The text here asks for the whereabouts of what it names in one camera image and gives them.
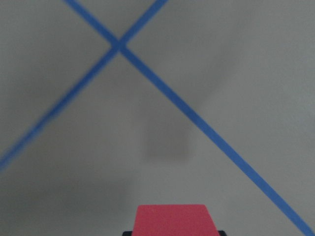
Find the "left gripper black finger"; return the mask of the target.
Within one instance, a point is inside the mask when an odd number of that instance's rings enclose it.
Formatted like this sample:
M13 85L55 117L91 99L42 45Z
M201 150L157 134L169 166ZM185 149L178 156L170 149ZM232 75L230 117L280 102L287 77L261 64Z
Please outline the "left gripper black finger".
M124 231L122 236L132 236L132 231Z

